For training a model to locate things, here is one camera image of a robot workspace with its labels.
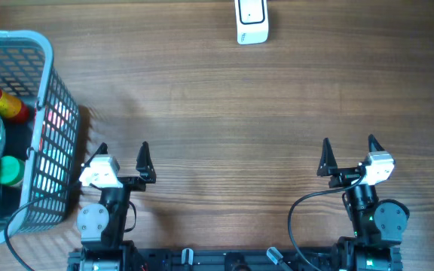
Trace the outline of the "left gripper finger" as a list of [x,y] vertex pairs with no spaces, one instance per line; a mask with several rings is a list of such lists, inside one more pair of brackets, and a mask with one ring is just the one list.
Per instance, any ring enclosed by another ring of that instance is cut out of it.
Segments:
[[149,184],[156,182],[156,172],[151,161],[149,145],[147,142],[142,143],[136,159],[136,170],[139,172],[140,178]]
[[95,158],[96,155],[100,155],[100,154],[107,154],[108,153],[108,145],[103,142],[97,149],[96,151],[90,156],[90,158],[82,163],[82,167],[83,168],[87,168],[90,166],[90,162]]

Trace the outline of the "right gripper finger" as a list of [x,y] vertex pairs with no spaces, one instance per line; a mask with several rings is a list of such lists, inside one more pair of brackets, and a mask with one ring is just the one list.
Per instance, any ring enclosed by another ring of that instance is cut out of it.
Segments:
[[368,136],[368,149],[370,152],[385,151],[373,134]]
[[324,138],[322,142],[322,155],[316,174],[320,177],[337,175],[338,165],[333,154],[329,138]]

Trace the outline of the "green lid small jar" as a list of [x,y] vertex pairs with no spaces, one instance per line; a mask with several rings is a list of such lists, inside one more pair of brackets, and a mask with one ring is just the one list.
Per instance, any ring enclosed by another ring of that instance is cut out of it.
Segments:
[[23,184],[25,163],[12,156],[0,159],[0,185],[7,187],[21,187]]

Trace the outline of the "red sauce bottle green cap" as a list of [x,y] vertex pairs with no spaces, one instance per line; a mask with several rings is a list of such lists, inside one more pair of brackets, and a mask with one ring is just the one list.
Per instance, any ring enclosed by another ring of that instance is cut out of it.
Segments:
[[13,123],[25,123],[29,119],[29,108],[16,96],[0,88],[0,116]]

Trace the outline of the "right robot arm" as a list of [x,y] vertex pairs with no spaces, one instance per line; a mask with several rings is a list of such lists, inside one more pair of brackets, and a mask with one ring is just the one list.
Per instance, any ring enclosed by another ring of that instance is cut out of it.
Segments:
[[369,152],[355,167],[337,165],[329,139],[324,139],[317,175],[330,177],[329,187],[343,192],[353,237],[341,237],[332,246],[333,270],[402,270],[399,245],[408,225],[409,209],[394,199],[380,200],[375,186],[388,180],[395,160],[377,139],[368,137]]

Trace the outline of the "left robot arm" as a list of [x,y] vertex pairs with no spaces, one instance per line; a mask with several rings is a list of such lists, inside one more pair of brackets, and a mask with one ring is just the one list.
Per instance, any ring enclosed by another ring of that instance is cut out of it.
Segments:
[[130,194],[133,191],[144,192],[147,184],[156,182],[148,143],[142,143],[137,155],[138,175],[120,177],[119,170],[115,156],[108,153],[105,143],[81,165],[81,184],[95,187],[101,194],[99,202],[83,207],[78,213],[77,228],[82,248],[69,254],[68,270],[148,269],[134,242],[124,240],[124,234],[132,230],[126,227],[128,210],[136,208],[130,201]]

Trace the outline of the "white barcode scanner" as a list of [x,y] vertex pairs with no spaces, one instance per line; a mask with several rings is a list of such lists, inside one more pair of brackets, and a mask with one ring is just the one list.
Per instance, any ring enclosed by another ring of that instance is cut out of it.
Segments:
[[266,42],[269,35],[267,0],[235,0],[234,6],[238,44]]

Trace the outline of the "grey plastic shopping basket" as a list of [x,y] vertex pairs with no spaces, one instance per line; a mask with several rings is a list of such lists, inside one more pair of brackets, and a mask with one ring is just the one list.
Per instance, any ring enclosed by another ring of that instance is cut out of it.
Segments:
[[0,88],[19,98],[30,111],[25,123],[2,117],[2,157],[25,163],[21,187],[0,185],[2,244],[6,236],[46,230],[64,219],[80,113],[54,68],[50,42],[37,32],[0,31]]

